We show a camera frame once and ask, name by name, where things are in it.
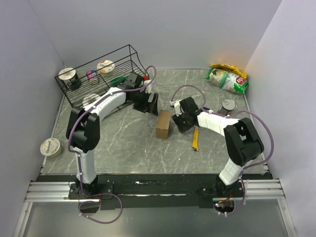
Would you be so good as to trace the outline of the brown cardboard express box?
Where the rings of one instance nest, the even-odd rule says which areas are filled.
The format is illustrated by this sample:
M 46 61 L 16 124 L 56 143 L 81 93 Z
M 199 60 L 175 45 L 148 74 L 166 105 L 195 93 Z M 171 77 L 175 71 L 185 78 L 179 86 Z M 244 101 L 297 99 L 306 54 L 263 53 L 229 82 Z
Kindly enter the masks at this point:
M 160 110 L 158 116 L 158 122 L 156 126 L 156 137 L 161 139 L 167 139 L 169 135 L 169 127 L 171 120 L 171 112 Z

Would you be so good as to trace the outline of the yellow utility knife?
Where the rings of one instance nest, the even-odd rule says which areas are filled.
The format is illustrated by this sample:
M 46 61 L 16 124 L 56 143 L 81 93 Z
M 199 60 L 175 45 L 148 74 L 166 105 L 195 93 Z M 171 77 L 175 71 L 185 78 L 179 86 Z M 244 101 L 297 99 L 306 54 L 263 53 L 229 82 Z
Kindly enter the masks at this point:
M 198 126 L 195 126 L 195 128 L 194 128 L 194 135 L 193 135 L 193 143 L 192 143 L 192 149 L 195 152 L 199 151 L 198 137 L 199 137 L 199 128 L 198 128 Z

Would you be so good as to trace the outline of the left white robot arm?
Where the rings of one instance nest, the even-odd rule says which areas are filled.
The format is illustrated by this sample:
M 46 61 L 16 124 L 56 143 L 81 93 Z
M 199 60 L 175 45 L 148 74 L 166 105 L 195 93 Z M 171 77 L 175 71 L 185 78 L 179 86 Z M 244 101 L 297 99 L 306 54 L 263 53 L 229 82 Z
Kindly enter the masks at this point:
M 133 103 L 133 109 L 158 115 L 158 93 L 152 92 L 152 81 L 130 73 L 113 85 L 94 102 L 82 108 L 73 107 L 66 132 L 67 149 L 77 160 L 76 186 L 86 198 L 98 193 L 98 176 L 94 153 L 100 141 L 100 123 L 118 106 Z

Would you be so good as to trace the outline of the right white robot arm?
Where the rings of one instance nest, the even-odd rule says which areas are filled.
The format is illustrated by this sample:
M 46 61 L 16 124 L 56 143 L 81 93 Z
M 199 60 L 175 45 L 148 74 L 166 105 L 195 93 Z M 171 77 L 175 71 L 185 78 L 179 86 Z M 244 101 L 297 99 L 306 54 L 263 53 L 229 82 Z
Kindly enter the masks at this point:
M 263 151 L 263 142 L 251 119 L 235 119 L 216 115 L 212 110 L 199 108 L 192 97 L 171 101 L 173 121 L 180 133 L 192 127 L 207 128 L 225 138 L 229 159 L 219 174 L 216 192 L 222 197 L 233 191 L 242 170 Z

